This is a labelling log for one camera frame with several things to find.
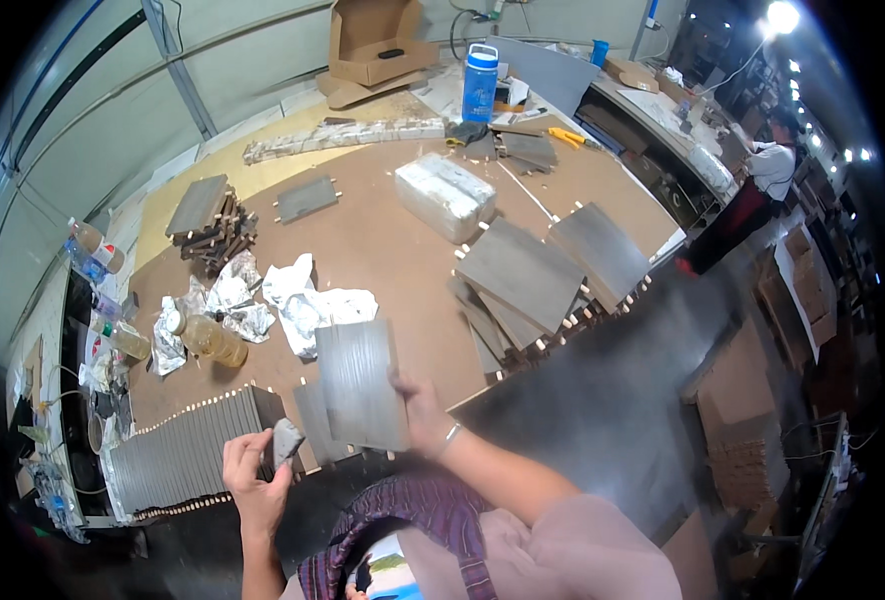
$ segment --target worker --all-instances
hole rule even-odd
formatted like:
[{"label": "worker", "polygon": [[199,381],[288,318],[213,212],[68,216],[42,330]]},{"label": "worker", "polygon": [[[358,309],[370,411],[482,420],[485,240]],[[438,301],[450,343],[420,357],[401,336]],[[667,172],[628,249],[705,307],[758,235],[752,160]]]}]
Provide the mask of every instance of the worker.
[{"label": "worker", "polygon": [[270,429],[225,444],[243,600],[682,599],[672,564],[614,504],[476,436],[440,408],[431,383],[390,382],[406,405],[412,450],[443,468],[365,489],[340,513],[329,546],[288,583],[274,538],[291,467],[257,479]]},{"label": "worker", "polygon": [[788,214],[785,199],[796,172],[795,140],[804,129],[796,115],[781,105],[770,111],[768,122],[772,141],[743,140],[753,152],[745,162],[746,181],[716,220],[676,258],[679,270],[702,275],[774,216]]}]

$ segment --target ceiling light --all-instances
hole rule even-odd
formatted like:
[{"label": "ceiling light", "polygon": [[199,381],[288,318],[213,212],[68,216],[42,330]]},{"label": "ceiling light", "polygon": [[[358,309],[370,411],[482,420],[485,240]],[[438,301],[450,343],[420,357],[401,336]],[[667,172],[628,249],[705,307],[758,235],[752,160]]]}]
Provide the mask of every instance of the ceiling light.
[{"label": "ceiling light", "polygon": [[773,2],[766,10],[766,18],[769,19],[772,29],[778,34],[789,34],[800,22],[799,11],[788,2]]}]

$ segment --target blue water bottle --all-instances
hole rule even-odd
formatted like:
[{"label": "blue water bottle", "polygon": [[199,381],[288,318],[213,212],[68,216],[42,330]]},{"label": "blue water bottle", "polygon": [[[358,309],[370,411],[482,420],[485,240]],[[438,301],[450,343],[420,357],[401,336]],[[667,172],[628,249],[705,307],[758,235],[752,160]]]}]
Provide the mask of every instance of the blue water bottle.
[{"label": "blue water bottle", "polygon": [[489,123],[497,95],[499,51],[486,44],[471,44],[465,57],[462,85],[462,120]]}]

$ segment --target yellow liquid bottle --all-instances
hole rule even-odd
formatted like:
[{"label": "yellow liquid bottle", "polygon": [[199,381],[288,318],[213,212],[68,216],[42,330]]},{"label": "yellow liquid bottle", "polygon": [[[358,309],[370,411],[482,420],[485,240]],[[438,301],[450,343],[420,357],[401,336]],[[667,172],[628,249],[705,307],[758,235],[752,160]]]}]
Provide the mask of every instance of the yellow liquid bottle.
[{"label": "yellow liquid bottle", "polygon": [[179,336],[190,353],[227,367],[241,366],[250,352],[250,347],[235,331],[203,315],[186,317],[179,311],[173,311],[166,318],[166,329]]},{"label": "yellow liquid bottle", "polygon": [[135,327],[122,320],[112,322],[105,317],[95,317],[89,323],[89,329],[109,338],[113,348],[138,360],[148,358],[153,349],[149,340],[144,338]]}]

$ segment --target plastic-wrapped package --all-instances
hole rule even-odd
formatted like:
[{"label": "plastic-wrapped package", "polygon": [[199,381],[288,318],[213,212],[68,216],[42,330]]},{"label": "plastic-wrapped package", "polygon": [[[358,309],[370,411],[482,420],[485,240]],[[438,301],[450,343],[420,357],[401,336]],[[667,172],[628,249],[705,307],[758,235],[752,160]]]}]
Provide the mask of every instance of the plastic-wrapped package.
[{"label": "plastic-wrapped package", "polygon": [[468,241],[497,208],[495,187],[436,153],[396,169],[395,191],[403,207],[452,244]]},{"label": "plastic-wrapped package", "polygon": [[701,144],[693,146],[692,150],[689,150],[689,162],[716,191],[725,192],[733,185],[733,174],[705,146]]}]

